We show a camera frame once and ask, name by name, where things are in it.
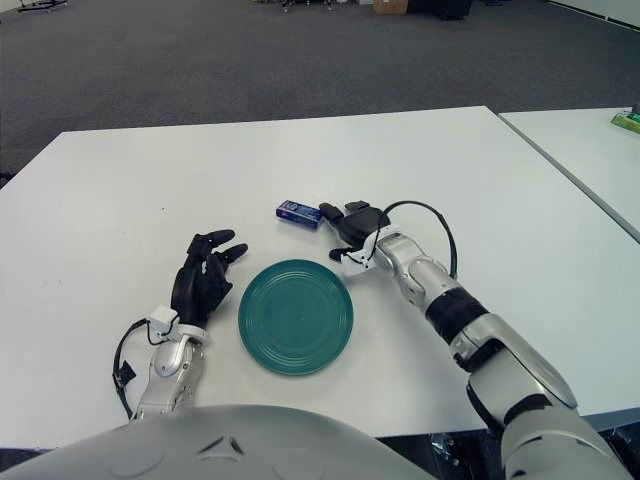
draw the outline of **white wall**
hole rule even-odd
[[[640,0],[554,0],[640,27]]]
[[[0,0],[0,12],[5,12],[19,6],[20,2],[18,0]]]

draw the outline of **box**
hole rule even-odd
[[[306,225],[307,227],[318,228],[322,222],[322,212],[317,208],[309,207],[301,203],[285,200],[278,208],[276,215],[290,222]]]
[[[407,13],[409,0],[373,0],[373,10],[381,15]]]

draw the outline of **green object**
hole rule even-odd
[[[271,265],[242,296],[240,335],[251,356],[284,375],[329,365],[349,341],[353,306],[333,272],[307,260]]]
[[[617,113],[611,120],[611,123],[631,130],[632,132],[640,133],[640,115],[636,113]]]

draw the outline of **white connector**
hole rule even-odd
[[[147,317],[149,327],[154,332],[167,334],[171,330],[171,322],[178,316],[178,312],[172,308],[159,305],[151,315]]]
[[[357,252],[349,252],[340,256],[343,271],[347,277],[353,277],[360,273],[364,273],[369,269],[377,267],[376,259],[373,252],[376,248],[376,239],[379,242],[383,238],[395,235],[400,232],[400,227],[396,224],[387,225],[380,229],[380,232],[370,234],[362,246],[362,250]]]

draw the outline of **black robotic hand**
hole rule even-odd
[[[178,312],[180,323],[206,329],[209,314],[233,287],[227,282],[225,273],[229,265],[247,251],[247,244],[235,245],[224,252],[213,251],[233,237],[233,230],[193,237],[171,294],[171,308]]]
[[[382,210],[362,200],[347,203],[344,207],[349,213],[346,217],[340,209],[329,203],[321,203],[319,207],[322,215],[338,231],[340,238],[351,245],[350,248],[336,248],[329,252],[329,258],[337,262],[340,261],[341,255],[361,250],[364,241],[378,229],[378,226],[386,227],[390,223],[386,215],[381,218]]]

